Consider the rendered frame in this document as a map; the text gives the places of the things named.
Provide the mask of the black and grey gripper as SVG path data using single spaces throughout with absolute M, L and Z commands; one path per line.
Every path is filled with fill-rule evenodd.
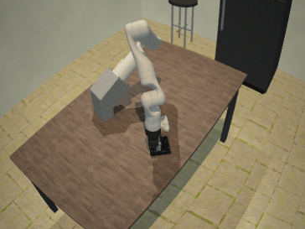
M 149 146 L 156 147 L 157 151 L 161 151 L 161 142 L 159 136 L 161 134 L 161 129 L 165 132 L 169 131 L 168 117 L 162 116 L 158 123 L 149 123 L 145 118 L 145 128 L 145 133 L 148 136 Z

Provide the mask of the black knob box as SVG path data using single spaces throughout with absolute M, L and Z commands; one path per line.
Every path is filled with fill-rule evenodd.
M 160 137 L 160 142 L 161 142 L 161 151 L 157 151 L 156 147 L 150 147 L 150 154 L 151 156 L 157 156 L 157 155 L 164 155 L 164 154 L 170 154 L 171 153 L 171 149 L 170 145 L 169 145 L 169 141 L 168 141 L 168 137 Z

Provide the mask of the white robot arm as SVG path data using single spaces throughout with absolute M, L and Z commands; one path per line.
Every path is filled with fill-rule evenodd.
M 146 121 L 158 123 L 161 120 L 161 110 L 158 106 L 164 104 L 165 95 L 158 84 L 153 64 L 142 47 L 146 45 L 146 47 L 151 47 L 151 49 L 148 47 L 150 50 L 155 50 L 161 42 L 158 42 L 159 37 L 156 38 L 157 35 L 152 30 L 150 32 L 150 29 L 148 22 L 145 20 L 126 24 L 125 33 L 131 52 L 118 63 L 112 72 L 126 81 L 137 68 L 142 86 L 151 86 L 154 89 L 154 91 L 147 91 L 141 95 Z M 136 44 L 136 41 L 139 42 Z

